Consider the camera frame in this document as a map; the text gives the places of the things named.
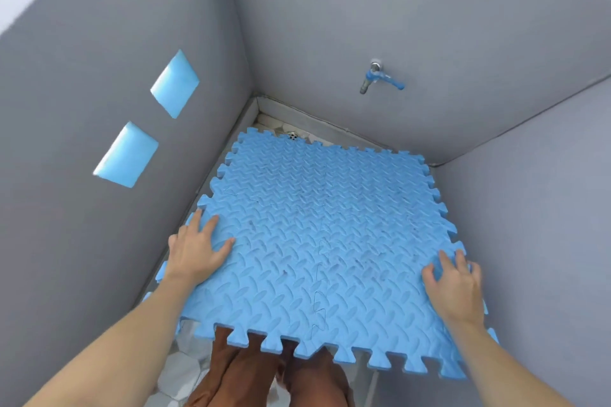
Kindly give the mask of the person's left hand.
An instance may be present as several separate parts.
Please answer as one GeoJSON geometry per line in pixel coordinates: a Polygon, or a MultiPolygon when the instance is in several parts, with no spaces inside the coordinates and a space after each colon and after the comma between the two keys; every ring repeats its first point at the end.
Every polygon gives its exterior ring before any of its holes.
{"type": "Polygon", "coordinates": [[[189,234],[189,224],[179,227],[178,233],[169,237],[169,257],[164,280],[179,283],[193,289],[215,273],[222,264],[212,264],[212,235],[218,225],[218,215],[212,216],[201,227],[198,236],[189,234]]]}

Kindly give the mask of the person's right hand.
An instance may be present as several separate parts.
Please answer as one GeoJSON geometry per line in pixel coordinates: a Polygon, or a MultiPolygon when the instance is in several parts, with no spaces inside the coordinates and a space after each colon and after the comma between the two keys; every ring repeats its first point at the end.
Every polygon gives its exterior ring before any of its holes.
{"type": "Polygon", "coordinates": [[[463,327],[484,328],[485,311],[482,293],[483,274],[479,264],[470,263],[471,276],[461,275],[446,252],[438,253],[441,276],[437,296],[428,296],[433,309],[449,330],[463,327]]]}

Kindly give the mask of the blue foam puzzle mat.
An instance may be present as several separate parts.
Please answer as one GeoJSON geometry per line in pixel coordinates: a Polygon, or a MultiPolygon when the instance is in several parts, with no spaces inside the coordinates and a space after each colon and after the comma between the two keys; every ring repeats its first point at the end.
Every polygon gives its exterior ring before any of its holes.
{"type": "Polygon", "coordinates": [[[195,321],[195,335],[213,339],[232,329],[229,345],[245,348],[249,333],[264,336],[261,350],[295,357],[323,346],[339,364],[369,353],[369,368],[389,370],[388,355],[407,373],[462,380],[462,357],[432,308],[422,269],[439,250],[464,249],[447,219],[423,156],[375,151],[287,135],[240,133],[203,195],[201,224],[219,222],[213,247],[235,244],[223,265],[187,299],[179,318],[195,321]]]}

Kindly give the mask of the person's left forearm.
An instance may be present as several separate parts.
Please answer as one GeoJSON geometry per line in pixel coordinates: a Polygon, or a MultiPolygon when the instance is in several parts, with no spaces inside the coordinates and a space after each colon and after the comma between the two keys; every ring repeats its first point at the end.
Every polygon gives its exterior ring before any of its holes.
{"type": "Polygon", "coordinates": [[[144,407],[196,284],[194,275],[167,272],[150,297],[89,344],[23,407],[144,407]]]}

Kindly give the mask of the person's right forearm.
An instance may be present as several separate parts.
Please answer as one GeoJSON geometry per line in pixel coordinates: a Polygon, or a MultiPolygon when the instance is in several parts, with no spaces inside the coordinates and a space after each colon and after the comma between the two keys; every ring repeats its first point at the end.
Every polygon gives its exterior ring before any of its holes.
{"type": "Polygon", "coordinates": [[[449,323],[484,407],[575,407],[498,345],[483,324],[449,323]]]}

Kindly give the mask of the person's brown trousers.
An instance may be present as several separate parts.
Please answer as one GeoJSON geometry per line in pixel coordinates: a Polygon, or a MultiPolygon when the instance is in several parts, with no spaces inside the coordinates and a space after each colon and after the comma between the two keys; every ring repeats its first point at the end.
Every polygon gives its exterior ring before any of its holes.
{"type": "Polygon", "coordinates": [[[248,334],[246,348],[230,346],[231,332],[216,328],[210,369],[184,407],[266,407],[274,381],[289,393],[289,407],[355,407],[347,376],[326,347],[300,359],[295,341],[284,340],[276,355],[261,351],[259,334],[248,334]]]}

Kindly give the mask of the blue handled wall tap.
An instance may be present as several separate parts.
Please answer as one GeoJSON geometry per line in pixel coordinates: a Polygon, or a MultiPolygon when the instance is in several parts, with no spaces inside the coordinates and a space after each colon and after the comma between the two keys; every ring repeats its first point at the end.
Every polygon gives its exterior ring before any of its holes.
{"type": "Polygon", "coordinates": [[[366,94],[370,86],[378,81],[386,82],[400,91],[404,90],[405,88],[405,84],[403,82],[400,82],[386,74],[382,62],[374,58],[370,62],[369,70],[365,73],[365,78],[359,90],[360,94],[366,94]]]}

